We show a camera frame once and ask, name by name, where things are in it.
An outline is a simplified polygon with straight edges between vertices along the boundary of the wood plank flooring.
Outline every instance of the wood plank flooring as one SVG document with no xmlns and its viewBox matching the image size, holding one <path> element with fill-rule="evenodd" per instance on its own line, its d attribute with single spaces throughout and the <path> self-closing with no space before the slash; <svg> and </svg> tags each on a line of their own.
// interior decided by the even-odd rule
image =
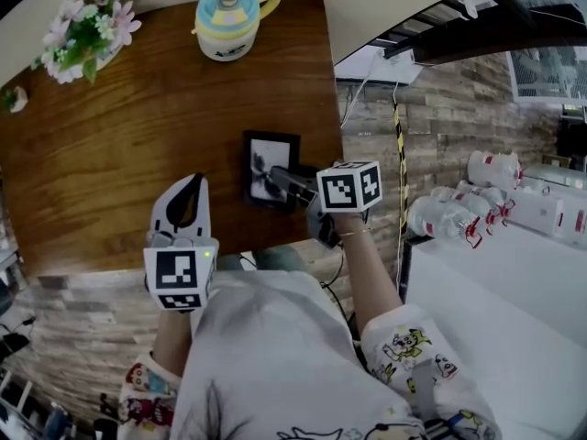
<svg viewBox="0 0 587 440">
<path fill-rule="evenodd" d="M 401 104 L 410 202 L 437 185 L 464 178 L 474 149 L 518 152 L 525 164 L 554 151 L 559 106 L 512 102 L 503 54 L 424 68 L 396 93 Z M 340 82 L 345 111 L 357 83 Z M 384 200 L 373 209 L 378 249 L 395 272 L 398 227 L 398 157 L 393 126 L 393 86 L 368 84 L 343 129 L 346 160 L 382 164 Z M 340 254 L 312 241 L 294 244 L 319 280 L 336 273 Z M 13 326 L 34 314 L 32 347 L 6 363 L 35 382 L 34 394 L 56 401 L 80 420 L 100 416 L 99 396 L 114 401 L 126 369 L 150 350 L 158 311 L 143 287 L 142 270 L 30 279 L 2 323 Z M 332 286 L 349 314 L 348 274 Z"/>
</svg>

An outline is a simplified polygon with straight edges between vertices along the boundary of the wooden table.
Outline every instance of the wooden table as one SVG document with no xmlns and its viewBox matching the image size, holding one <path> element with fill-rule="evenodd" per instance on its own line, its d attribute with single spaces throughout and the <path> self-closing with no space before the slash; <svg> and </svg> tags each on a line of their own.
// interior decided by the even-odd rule
<svg viewBox="0 0 587 440">
<path fill-rule="evenodd" d="M 302 136 L 301 162 L 342 157 L 321 0 L 282 0 L 251 52 L 207 59 L 190 34 L 195 3 L 140 15 L 131 46 L 86 81 L 20 73 L 25 110 L 0 115 L 0 166 L 31 275 L 139 268 L 154 201 L 201 171 L 222 254 L 307 238 L 302 211 L 243 202 L 245 129 Z"/>
</svg>

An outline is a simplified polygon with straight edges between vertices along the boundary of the t-shirt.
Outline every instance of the t-shirt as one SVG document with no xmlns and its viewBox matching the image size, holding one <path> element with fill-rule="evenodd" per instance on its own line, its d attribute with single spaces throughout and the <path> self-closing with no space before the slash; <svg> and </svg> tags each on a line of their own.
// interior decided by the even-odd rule
<svg viewBox="0 0 587 440">
<path fill-rule="evenodd" d="M 367 369 L 340 311 L 304 272 L 217 272 L 192 328 L 182 379 L 147 355 L 130 369 L 118 438 L 428 438 L 418 418 L 421 386 L 445 421 L 439 432 L 452 432 L 444 438 L 501 438 L 466 368 L 416 306 L 367 324 Z M 415 382 L 424 365 L 429 386 Z"/>
</svg>

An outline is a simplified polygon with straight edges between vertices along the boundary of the artificial flower bouquet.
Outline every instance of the artificial flower bouquet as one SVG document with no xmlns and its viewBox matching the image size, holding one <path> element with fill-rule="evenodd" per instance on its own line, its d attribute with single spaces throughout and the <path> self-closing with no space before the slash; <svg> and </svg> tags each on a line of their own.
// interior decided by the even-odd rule
<svg viewBox="0 0 587 440">
<path fill-rule="evenodd" d="M 70 83 L 95 74 L 132 42 L 140 28 L 130 11 L 132 2 L 120 0 L 63 0 L 59 14 L 43 38 L 40 58 L 47 72 L 59 83 Z"/>
</svg>

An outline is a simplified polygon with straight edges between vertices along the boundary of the cartoon print sleeve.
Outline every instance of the cartoon print sleeve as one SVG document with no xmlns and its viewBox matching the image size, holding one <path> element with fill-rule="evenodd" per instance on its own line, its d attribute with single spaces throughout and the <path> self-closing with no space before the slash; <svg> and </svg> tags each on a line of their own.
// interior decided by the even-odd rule
<svg viewBox="0 0 587 440">
<path fill-rule="evenodd" d="M 139 356 L 120 393 L 118 440 L 169 438 L 181 380 L 150 356 Z"/>
<path fill-rule="evenodd" d="M 361 347 L 371 374 L 419 409 L 412 370 L 432 360 L 432 382 L 438 415 L 465 440 L 502 438 L 493 413 L 474 380 L 424 310 L 404 305 L 371 320 Z"/>
</svg>

